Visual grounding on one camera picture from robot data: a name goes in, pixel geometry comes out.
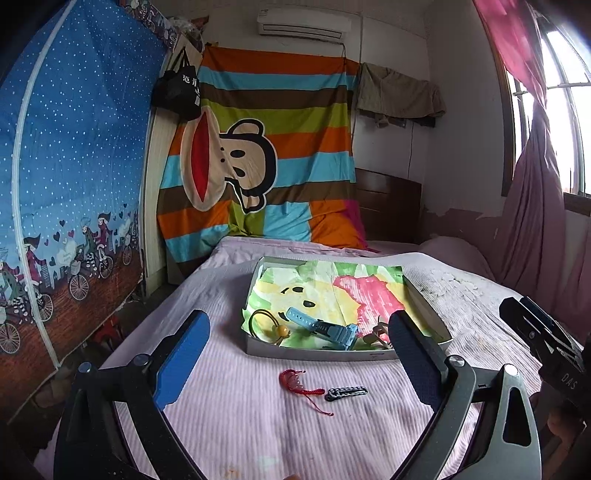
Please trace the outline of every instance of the wooden bed frame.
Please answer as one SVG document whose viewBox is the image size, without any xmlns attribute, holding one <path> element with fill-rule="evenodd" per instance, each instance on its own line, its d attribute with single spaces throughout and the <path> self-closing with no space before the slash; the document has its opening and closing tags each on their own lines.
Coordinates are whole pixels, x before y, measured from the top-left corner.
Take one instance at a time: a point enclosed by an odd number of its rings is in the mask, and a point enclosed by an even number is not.
<svg viewBox="0 0 591 480">
<path fill-rule="evenodd" d="M 384 173 L 355 169 L 357 200 L 367 240 L 414 243 L 422 185 Z"/>
</svg>

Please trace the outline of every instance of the red cord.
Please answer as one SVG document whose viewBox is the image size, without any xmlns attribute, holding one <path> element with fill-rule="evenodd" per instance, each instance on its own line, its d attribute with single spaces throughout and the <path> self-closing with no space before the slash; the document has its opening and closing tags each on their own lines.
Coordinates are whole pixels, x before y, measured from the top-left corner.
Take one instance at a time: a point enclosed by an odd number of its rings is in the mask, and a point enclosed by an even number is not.
<svg viewBox="0 0 591 480">
<path fill-rule="evenodd" d="M 283 385 L 284 388 L 286 388 L 290 392 L 305 396 L 308 400 L 310 400 L 310 402 L 312 403 L 312 405 L 314 405 L 314 408 L 318 412 L 332 417 L 334 413 L 321 410 L 318 407 L 318 405 L 316 405 L 314 400 L 312 400 L 309 397 L 309 395 L 324 395 L 324 388 L 316 388 L 316 390 L 306 390 L 304 386 L 300 383 L 300 377 L 298 376 L 298 374 L 303 373 L 306 373 L 306 370 L 285 370 L 284 372 L 279 374 L 279 382 L 281 383 L 281 385 Z"/>
</svg>

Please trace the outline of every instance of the window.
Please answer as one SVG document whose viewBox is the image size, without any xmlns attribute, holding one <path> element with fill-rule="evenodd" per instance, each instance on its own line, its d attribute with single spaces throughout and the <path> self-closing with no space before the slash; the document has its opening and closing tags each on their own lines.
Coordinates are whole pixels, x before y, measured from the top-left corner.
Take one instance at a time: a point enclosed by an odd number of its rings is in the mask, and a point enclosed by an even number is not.
<svg viewBox="0 0 591 480">
<path fill-rule="evenodd" d="M 591 73 L 562 33 L 543 18 L 538 24 L 548 89 L 550 137 L 562 188 L 568 194 L 591 196 Z M 519 157 L 530 133 L 534 99 L 520 82 L 510 74 L 507 76 L 515 152 Z"/>
</svg>

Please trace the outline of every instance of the yellow bead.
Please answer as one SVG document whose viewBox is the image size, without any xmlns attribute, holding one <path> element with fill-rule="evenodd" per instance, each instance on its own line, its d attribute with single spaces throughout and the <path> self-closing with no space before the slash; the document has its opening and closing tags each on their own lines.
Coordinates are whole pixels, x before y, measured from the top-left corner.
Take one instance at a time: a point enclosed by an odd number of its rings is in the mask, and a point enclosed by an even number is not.
<svg viewBox="0 0 591 480">
<path fill-rule="evenodd" d="M 277 335 L 280 338 L 287 338 L 290 335 L 290 330 L 285 325 L 279 325 L 276 327 Z"/>
</svg>

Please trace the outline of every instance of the red stool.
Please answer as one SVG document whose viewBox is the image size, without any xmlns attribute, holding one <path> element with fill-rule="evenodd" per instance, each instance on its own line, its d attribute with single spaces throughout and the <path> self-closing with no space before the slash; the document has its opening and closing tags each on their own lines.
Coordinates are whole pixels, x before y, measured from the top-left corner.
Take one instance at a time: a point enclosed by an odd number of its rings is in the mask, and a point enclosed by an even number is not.
<svg viewBox="0 0 591 480">
<path fill-rule="evenodd" d="M 96 331 L 92 340 L 96 343 L 105 342 L 109 345 L 111 351 L 114 351 L 113 341 L 123 341 L 123 334 L 119 326 L 119 319 L 117 315 L 111 315 L 106 322 Z"/>
</svg>

